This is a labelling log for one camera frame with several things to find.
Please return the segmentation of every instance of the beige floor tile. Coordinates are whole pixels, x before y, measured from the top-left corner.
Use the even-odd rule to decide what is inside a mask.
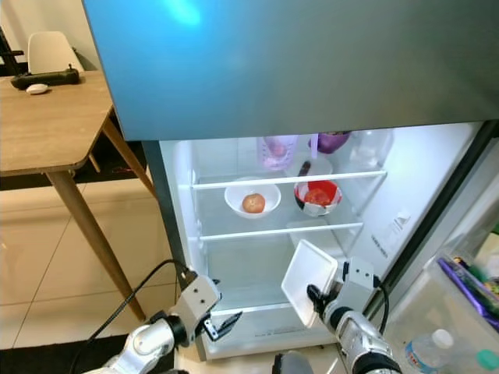
[[[64,207],[0,214],[0,305],[31,302],[68,222]]]
[[[0,306],[0,349],[14,345],[30,303]]]
[[[89,205],[133,287],[163,259],[171,257],[155,199]],[[172,283],[175,283],[175,269],[167,265],[150,280],[149,285]],[[76,223],[71,220],[35,299],[88,295],[115,289]]]
[[[78,184],[78,189],[83,192],[86,185],[86,183]],[[64,206],[64,203],[52,186],[0,192],[0,212],[55,208],[59,206]]]
[[[88,183],[83,197],[87,203],[123,201],[129,199],[147,199],[152,195],[138,179]]]
[[[175,285],[144,288],[137,295],[147,316],[173,305]],[[14,347],[87,339],[122,302],[118,292],[34,302]],[[142,323],[125,308],[100,337],[129,333]]]

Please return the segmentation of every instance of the open refrigerator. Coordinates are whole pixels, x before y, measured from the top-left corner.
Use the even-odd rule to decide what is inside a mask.
[[[172,255],[221,281],[215,324],[243,311],[229,335],[198,341],[202,358],[332,342],[301,324],[280,288],[302,238],[340,262],[372,263],[392,305],[408,292],[465,216],[458,193],[498,173],[499,12],[485,3],[83,0],[123,135],[143,142]],[[329,132],[349,137],[314,158],[309,141]],[[277,136],[295,140],[279,167],[263,162]],[[302,174],[310,160],[322,166]],[[469,183],[476,170],[486,178]],[[342,195],[320,217],[296,202],[295,184],[313,181]],[[227,189],[249,185],[278,189],[265,217],[227,204]],[[366,313],[379,306],[373,295]]]
[[[177,256],[220,281],[223,296],[212,311],[215,324],[243,311],[229,335],[215,343],[203,338],[206,359],[331,343],[321,324],[302,325],[281,290],[299,240],[340,264],[361,257],[386,279],[404,261],[401,253],[481,127],[462,123],[353,132],[334,153],[319,153],[316,161],[309,145],[313,134],[300,135],[293,161],[279,171],[262,163],[258,138],[159,142],[157,165],[168,179],[173,208],[165,225],[170,231],[174,221],[178,228]],[[387,134],[388,147],[380,145],[383,159],[369,167],[355,157],[365,132]],[[312,165],[326,160],[329,174],[298,176],[304,160]],[[295,199],[295,184],[313,180],[332,180],[342,191],[341,202],[322,217],[306,215]],[[281,202],[261,219],[239,217],[226,203],[225,190],[255,183],[276,185]],[[336,281],[342,282],[341,272]]]

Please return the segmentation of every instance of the table leg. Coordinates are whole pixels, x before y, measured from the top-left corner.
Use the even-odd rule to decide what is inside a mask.
[[[76,187],[75,182],[69,175],[69,172],[54,171],[46,174],[80,227],[83,235],[87,238],[88,243],[101,261],[101,264],[104,266],[113,282],[115,282],[116,287],[118,287],[123,297],[127,298],[132,293],[132,288],[126,279],[125,273],[123,273],[108,240],[83,199],[78,187]],[[138,319],[146,319],[142,308],[140,308],[139,302],[135,298],[130,301],[129,305]]]
[[[147,177],[146,172],[144,171],[144,169],[142,169],[142,165],[137,160],[137,157],[135,157],[135,154],[133,154],[128,144],[126,144],[126,141],[116,129],[111,119],[106,118],[102,130],[104,131],[104,134],[109,138],[109,140],[111,140],[111,143],[113,143],[115,148],[122,155],[123,159],[126,161],[128,166],[130,166],[135,175],[142,181],[149,192],[157,199],[156,191],[154,191],[154,187]]]
[[[97,173],[100,173],[101,172],[101,167],[99,166],[99,164],[97,163],[97,160],[95,160],[95,157],[94,157],[94,155],[91,152],[88,155],[88,159],[90,160],[90,162],[94,166],[95,171]]]

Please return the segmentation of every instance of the white plastic plate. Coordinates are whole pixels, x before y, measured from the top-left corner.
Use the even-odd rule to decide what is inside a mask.
[[[328,291],[337,268],[336,259],[307,240],[299,241],[281,289],[305,326],[310,328],[317,317],[306,294],[306,287],[314,284],[322,292]]]

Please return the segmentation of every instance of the white computer mouse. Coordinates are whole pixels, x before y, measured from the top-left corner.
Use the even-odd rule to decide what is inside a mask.
[[[30,95],[39,95],[47,91],[48,91],[48,86],[43,83],[32,84],[31,86],[26,88],[26,92],[29,93]]]

